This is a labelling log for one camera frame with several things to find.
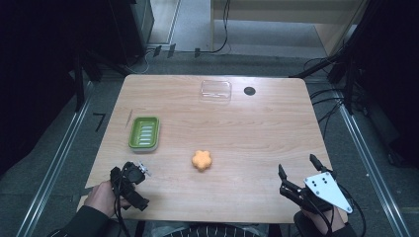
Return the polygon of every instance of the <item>black tripod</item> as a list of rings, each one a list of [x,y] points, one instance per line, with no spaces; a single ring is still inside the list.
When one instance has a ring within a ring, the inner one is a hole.
[[[356,61],[356,53],[362,39],[366,36],[367,28],[374,20],[377,10],[382,5],[381,1],[370,1],[361,22],[358,24],[351,37],[345,44],[332,56],[325,58],[314,66],[300,72],[290,78],[305,78],[324,67],[333,64],[333,68],[327,75],[330,83],[338,83],[346,73],[346,85],[344,89],[344,105],[352,114],[352,93],[354,83],[361,76]]]

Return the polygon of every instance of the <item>flower-shaped soap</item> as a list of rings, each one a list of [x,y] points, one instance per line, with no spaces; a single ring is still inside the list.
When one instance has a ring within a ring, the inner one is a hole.
[[[195,156],[192,158],[192,164],[197,167],[200,171],[208,168],[211,164],[210,152],[198,150],[195,152]]]

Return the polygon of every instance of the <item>black sleeve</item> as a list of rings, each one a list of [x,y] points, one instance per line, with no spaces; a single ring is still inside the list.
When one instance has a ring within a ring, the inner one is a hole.
[[[108,216],[101,211],[83,205],[70,222],[61,230],[56,230],[48,236],[97,236],[108,223]]]
[[[356,237],[357,233],[355,233],[350,223],[346,223],[345,227],[333,232],[332,236],[333,237]]]

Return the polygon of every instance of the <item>table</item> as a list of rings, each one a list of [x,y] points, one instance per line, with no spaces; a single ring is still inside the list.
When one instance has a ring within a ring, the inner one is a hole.
[[[213,21],[223,19],[225,2],[210,1],[211,46]],[[332,55],[359,23],[367,5],[368,0],[232,0],[228,19],[314,24],[327,55]]]
[[[229,82],[230,100],[203,100],[203,81]],[[246,95],[246,87],[256,93]],[[127,145],[131,123],[149,116],[160,119],[158,147],[134,153]],[[191,162],[200,149],[212,158],[203,172]],[[331,168],[300,79],[129,75],[86,187],[108,180],[115,166],[140,160],[152,176],[136,189],[150,203],[143,212],[123,212],[124,218],[293,223],[299,208],[280,195],[278,165],[302,186],[303,178],[318,174],[309,154]]]

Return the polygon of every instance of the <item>gray carpet floor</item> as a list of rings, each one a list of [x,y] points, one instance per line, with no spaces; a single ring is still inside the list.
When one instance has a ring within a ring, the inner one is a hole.
[[[191,53],[175,53],[167,57],[167,52],[159,56],[147,56],[149,68],[147,74],[192,74],[192,75],[245,75],[286,77],[302,70],[307,58],[282,58],[273,56],[246,55],[202,55],[194,58]],[[145,71],[147,64],[140,61],[131,69]],[[32,236],[45,236],[51,230],[62,227],[74,215],[78,200],[84,193],[85,183],[99,149],[106,126],[124,78],[116,72],[103,67],[104,78],[94,83],[86,116],[69,149],[61,172],[53,186],[44,210],[38,219]],[[306,79],[309,93],[329,89],[324,80],[325,73]],[[331,98],[325,93],[317,100]],[[315,105],[318,118],[323,117],[333,106],[333,101]],[[31,154],[11,168],[0,180],[0,236],[15,236],[25,218],[34,195],[37,193],[42,179],[57,151],[64,133],[74,116],[75,99],[63,108],[60,115],[42,136]],[[96,131],[99,117],[93,113],[106,114],[102,126]],[[412,236],[419,236],[416,226],[418,218],[416,184],[419,178],[417,169],[396,168],[388,164],[386,153],[380,144],[371,122],[362,115],[355,113],[362,132],[376,162],[382,170],[390,191],[396,198],[403,212]],[[360,159],[360,155],[348,128],[339,113],[333,115],[327,125],[325,144],[333,169],[338,172],[338,183],[349,190],[359,203],[367,221],[366,236],[394,236],[393,230],[383,211],[377,192]],[[361,233],[362,221],[356,210],[349,216],[356,231]],[[134,231],[136,222],[128,221],[128,228]],[[292,225],[282,225],[283,234],[291,236],[295,229]]]

